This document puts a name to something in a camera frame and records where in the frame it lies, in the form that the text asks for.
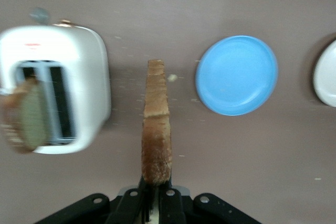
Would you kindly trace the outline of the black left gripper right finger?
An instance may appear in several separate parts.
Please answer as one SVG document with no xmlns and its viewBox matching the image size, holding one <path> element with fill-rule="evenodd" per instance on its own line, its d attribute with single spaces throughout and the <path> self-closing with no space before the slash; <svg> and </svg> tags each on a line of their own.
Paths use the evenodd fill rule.
<svg viewBox="0 0 336 224">
<path fill-rule="evenodd" d="M 159 223 L 259 223 L 211 193 L 183 195 L 171 180 L 159 187 Z"/>
</svg>

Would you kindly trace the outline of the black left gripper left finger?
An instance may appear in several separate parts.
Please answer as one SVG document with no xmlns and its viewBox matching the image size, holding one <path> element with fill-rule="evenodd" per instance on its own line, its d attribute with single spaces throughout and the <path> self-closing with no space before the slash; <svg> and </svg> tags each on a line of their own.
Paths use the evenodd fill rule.
<svg viewBox="0 0 336 224">
<path fill-rule="evenodd" d="M 143 203 L 146 183 L 140 179 L 137 187 L 110 200 L 95 193 L 41 219 L 37 223 L 134 223 Z"/>
</svg>

